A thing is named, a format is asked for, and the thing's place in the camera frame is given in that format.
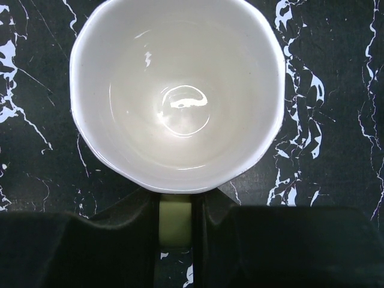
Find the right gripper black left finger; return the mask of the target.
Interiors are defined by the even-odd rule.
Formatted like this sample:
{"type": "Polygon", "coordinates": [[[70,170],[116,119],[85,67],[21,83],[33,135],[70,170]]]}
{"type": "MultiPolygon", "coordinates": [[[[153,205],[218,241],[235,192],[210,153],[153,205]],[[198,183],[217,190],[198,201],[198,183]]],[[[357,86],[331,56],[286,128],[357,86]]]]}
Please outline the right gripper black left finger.
{"type": "Polygon", "coordinates": [[[152,287],[159,197],[138,189],[91,218],[1,214],[2,287],[152,287]]]}

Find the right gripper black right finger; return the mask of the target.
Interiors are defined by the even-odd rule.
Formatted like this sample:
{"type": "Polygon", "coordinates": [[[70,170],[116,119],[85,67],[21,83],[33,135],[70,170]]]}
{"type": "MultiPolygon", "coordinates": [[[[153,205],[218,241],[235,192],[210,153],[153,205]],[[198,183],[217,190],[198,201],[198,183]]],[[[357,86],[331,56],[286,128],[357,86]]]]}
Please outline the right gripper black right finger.
{"type": "Polygon", "coordinates": [[[383,286],[383,238],[355,208],[191,202],[196,287],[383,286]]]}

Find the green ceramic cup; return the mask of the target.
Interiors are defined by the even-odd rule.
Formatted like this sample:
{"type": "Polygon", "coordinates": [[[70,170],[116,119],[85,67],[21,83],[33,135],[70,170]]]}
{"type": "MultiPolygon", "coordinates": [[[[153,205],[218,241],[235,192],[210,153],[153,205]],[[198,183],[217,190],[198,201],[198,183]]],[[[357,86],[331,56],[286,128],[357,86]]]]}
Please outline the green ceramic cup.
{"type": "Polygon", "coordinates": [[[285,72],[247,1],[105,1],[71,51],[71,113],[104,165],[160,194],[160,244],[186,246],[190,197],[248,171],[276,138],[285,72]]]}

